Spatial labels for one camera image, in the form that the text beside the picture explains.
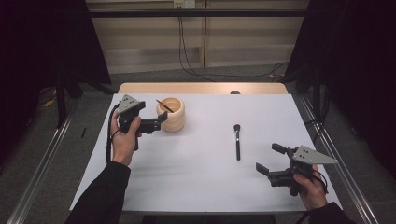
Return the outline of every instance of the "human hand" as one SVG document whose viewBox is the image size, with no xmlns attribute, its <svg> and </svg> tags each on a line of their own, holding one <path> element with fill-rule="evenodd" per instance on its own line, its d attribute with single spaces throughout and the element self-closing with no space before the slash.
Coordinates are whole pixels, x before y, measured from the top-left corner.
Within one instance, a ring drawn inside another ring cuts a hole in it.
<svg viewBox="0 0 396 224">
<path fill-rule="evenodd" d="M 134 154 L 134 146 L 136 144 L 136 130 L 140 126 L 141 118 L 136 117 L 131 123 L 128 133 L 122 133 L 120 131 L 119 123 L 117 118 L 118 113 L 114 113 L 111 118 L 111 134 L 113 143 L 113 161 L 119 162 L 128 166 L 131 164 L 132 155 Z"/>
<path fill-rule="evenodd" d="M 313 165 L 312 168 L 318 170 L 316 165 Z M 313 175 L 320 179 L 318 172 L 314 171 Z M 319 181 L 315 178 L 311 181 L 303 175 L 294 175 L 294 179 L 301 185 L 299 194 L 306 210 L 310 211 L 327 204 L 326 193 Z"/>
</svg>

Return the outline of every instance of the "black sleeve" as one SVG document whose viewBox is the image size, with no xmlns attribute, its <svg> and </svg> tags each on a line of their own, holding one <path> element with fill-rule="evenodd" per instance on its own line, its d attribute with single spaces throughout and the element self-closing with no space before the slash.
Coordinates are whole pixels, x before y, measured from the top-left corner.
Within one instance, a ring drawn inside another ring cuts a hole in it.
<svg viewBox="0 0 396 224">
<path fill-rule="evenodd" d="M 78 199 L 65 223 L 119 223 L 131 170 L 110 162 Z"/>
<path fill-rule="evenodd" d="M 336 203 L 309 211 L 309 224 L 355 224 Z"/>
</svg>

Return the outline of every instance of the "white table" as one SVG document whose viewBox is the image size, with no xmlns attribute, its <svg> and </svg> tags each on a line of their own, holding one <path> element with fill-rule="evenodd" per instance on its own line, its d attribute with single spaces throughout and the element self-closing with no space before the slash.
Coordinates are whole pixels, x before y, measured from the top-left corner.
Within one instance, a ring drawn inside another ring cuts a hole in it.
<svg viewBox="0 0 396 224">
<path fill-rule="evenodd" d="M 139 138 L 140 149 L 130 165 L 132 174 L 123 210 L 143 214 L 273 214 L 305 210 L 299 197 L 289 195 L 288 188 L 272 188 L 268 178 L 255 170 L 256 162 L 270 171 L 289 167 L 288 157 L 271 149 L 273 143 L 314 148 L 291 95 L 130 95 L 146 101 L 147 107 L 140 112 L 143 119 L 157 116 L 156 99 L 172 96 L 183 100 L 186 125 L 178 133 L 159 131 Z M 109 111 L 122 96 L 114 95 Z M 241 125 L 241 161 L 235 152 L 236 123 Z M 72 207 L 106 166 L 106 129 L 105 120 Z M 319 170 L 329 182 L 328 200 L 341 206 L 323 167 L 319 166 Z"/>
</svg>

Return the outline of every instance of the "camera mount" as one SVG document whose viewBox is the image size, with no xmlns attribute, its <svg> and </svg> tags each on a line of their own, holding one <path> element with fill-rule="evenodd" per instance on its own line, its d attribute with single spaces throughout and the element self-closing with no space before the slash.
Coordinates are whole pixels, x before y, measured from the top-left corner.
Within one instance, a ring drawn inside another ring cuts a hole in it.
<svg viewBox="0 0 396 224">
<path fill-rule="evenodd" d="M 272 187 L 290 187 L 290 195 L 297 196 L 300 188 L 293 176 L 295 174 L 303 175 L 313 181 L 318 180 L 327 193 L 327 183 L 325 184 L 320 178 L 317 178 L 312 168 L 313 164 L 336 164 L 337 160 L 323 155 L 309 147 L 300 146 L 296 148 L 282 147 L 279 144 L 273 143 L 272 149 L 281 154 L 287 154 L 290 159 L 290 168 L 285 171 L 270 172 L 266 167 L 256 162 L 256 170 L 268 176 Z"/>
<path fill-rule="evenodd" d="M 119 126 L 120 126 L 120 129 L 117 130 L 116 132 L 120 131 L 122 133 L 128 133 L 132 121 L 134 120 L 135 117 L 139 116 L 140 110 L 142 110 L 145 107 L 146 107 L 146 102 L 138 101 L 134 97 L 128 94 L 125 94 L 122 97 L 120 103 L 113 107 L 108 120 L 107 145 L 106 145 L 107 162 L 109 162 L 111 158 L 112 135 L 110 133 L 110 127 L 111 127 L 111 118 L 113 117 L 115 110 L 118 109 L 116 113 L 119 114 Z M 168 119 L 167 112 L 163 112 L 156 119 L 142 119 L 140 122 L 140 126 L 136 131 L 134 150 L 139 149 L 139 144 L 137 141 L 137 135 L 139 133 L 153 133 L 154 131 L 159 131 L 161 129 L 161 123 L 166 121 L 167 119 Z"/>
</svg>

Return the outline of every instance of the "floor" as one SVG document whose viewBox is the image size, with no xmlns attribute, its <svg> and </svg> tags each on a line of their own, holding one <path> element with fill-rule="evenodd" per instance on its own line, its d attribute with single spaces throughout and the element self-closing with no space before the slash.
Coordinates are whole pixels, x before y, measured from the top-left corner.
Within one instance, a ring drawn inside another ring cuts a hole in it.
<svg viewBox="0 0 396 224">
<path fill-rule="evenodd" d="M 246 74 L 273 74 L 273 65 L 266 66 L 236 66 L 236 67 L 216 67 L 206 69 L 196 69 L 198 74 L 227 74 L 234 77 L 206 76 L 216 81 L 277 81 L 278 77 L 258 76 L 244 77 Z M 285 67 L 276 71 L 281 76 Z M 110 89 L 116 90 L 123 82 L 145 82 L 145 81 L 207 81 L 200 76 L 188 74 L 183 70 L 167 70 L 156 72 L 141 72 L 135 74 L 118 74 L 111 77 L 113 84 L 107 85 Z M 304 108 L 303 99 L 311 97 L 311 91 L 307 95 L 299 95 L 295 92 L 294 83 L 288 83 L 287 89 L 295 99 L 303 120 L 310 120 Z M 67 99 L 67 108 L 71 110 L 73 104 L 78 104 L 78 108 L 73 116 L 73 120 L 64 135 L 64 140 L 59 149 L 52 155 L 52 162 L 48 164 L 48 171 L 44 173 L 41 184 L 37 186 L 37 191 L 33 195 L 32 201 L 26 206 L 26 215 L 21 217 L 19 223 L 62 223 L 68 215 L 70 198 L 74 196 L 78 181 L 85 170 L 85 165 L 91 155 L 94 139 L 100 130 L 100 120 L 105 114 L 106 105 L 111 100 L 111 96 L 105 95 L 90 86 L 81 84 L 84 95 L 81 99 Z M 52 94 L 48 91 L 40 96 L 40 102 L 47 101 Z M 24 133 L 20 143 L 14 148 L 12 154 L 3 164 L 0 175 L 0 223 L 6 223 L 19 204 L 19 199 L 28 188 L 37 167 L 42 158 L 46 155 L 51 139 L 57 132 L 57 107 L 54 105 L 45 107 L 42 104 L 37 106 L 37 111 L 32 119 L 30 127 Z M 368 207 L 373 211 L 376 219 L 366 219 L 366 223 L 394 223 L 396 219 L 396 182 L 387 173 L 384 167 L 371 155 L 370 149 L 364 140 L 351 131 L 351 124 L 343 115 L 332 100 L 330 100 L 330 110 L 326 118 L 325 129 L 329 133 L 334 146 L 337 148 L 347 170 L 353 176 L 353 181 L 358 186 L 363 199 L 368 203 Z M 307 126 L 311 136 L 315 136 L 314 126 Z M 66 148 L 79 146 L 72 151 Z M 322 138 L 316 142 L 317 150 L 326 151 Z M 326 168 L 332 176 L 332 182 L 336 188 L 340 201 L 346 213 L 358 223 L 364 223 L 360 211 L 356 208 L 356 202 L 348 194 L 348 188 L 344 187 L 343 179 L 339 177 L 338 171 L 332 167 Z M 62 186 L 54 183 L 53 179 L 66 178 L 69 186 Z M 276 223 L 293 223 L 301 214 L 276 214 Z M 140 223 L 141 216 L 125 213 L 120 223 Z M 162 218 L 158 223 L 166 223 L 169 219 Z M 221 223 L 239 223 L 236 219 L 225 218 Z M 265 223 L 262 218 L 252 219 L 248 223 Z"/>
</svg>

